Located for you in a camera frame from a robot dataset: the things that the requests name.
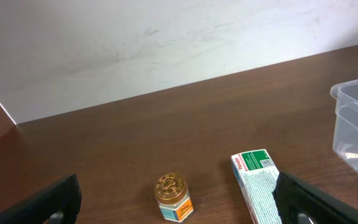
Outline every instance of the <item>wooden table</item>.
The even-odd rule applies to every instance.
[[[176,172],[194,203],[187,223],[251,223],[229,158],[262,148],[358,208],[329,95],[355,79],[358,46],[20,124],[0,140],[0,211],[77,174],[78,223],[164,223],[153,185]]]

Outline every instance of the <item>small jar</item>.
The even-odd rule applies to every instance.
[[[187,184],[178,174],[167,174],[159,178],[154,193],[166,220],[181,223],[193,212]]]

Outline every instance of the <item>cardboard box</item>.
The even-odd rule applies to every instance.
[[[231,161],[254,224],[281,224],[272,194],[279,172],[266,149],[233,155]]]

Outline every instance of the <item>white wall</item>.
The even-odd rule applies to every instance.
[[[21,123],[355,44],[358,0],[0,0],[0,102]]]

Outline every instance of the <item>jar label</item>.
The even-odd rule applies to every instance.
[[[193,205],[191,204],[190,198],[187,201],[183,202],[183,204],[177,208],[175,211],[178,221],[184,220],[191,212],[193,211]]]
[[[169,219],[169,220],[178,220],[176,217],[176,214],[173,210],[170,209],[166,209],[166,208],[161,208],[161,213],[164,216],[164,218]]]

